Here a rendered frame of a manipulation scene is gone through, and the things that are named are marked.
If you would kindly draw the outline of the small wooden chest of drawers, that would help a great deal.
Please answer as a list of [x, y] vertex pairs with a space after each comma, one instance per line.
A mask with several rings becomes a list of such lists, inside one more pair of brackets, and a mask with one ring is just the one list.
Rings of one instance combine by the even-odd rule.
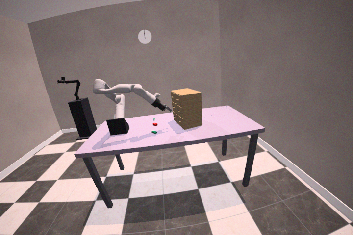
[[184, 130], [202, 126], [202, 93], [192, 89], [173, 92], [181, 96]]

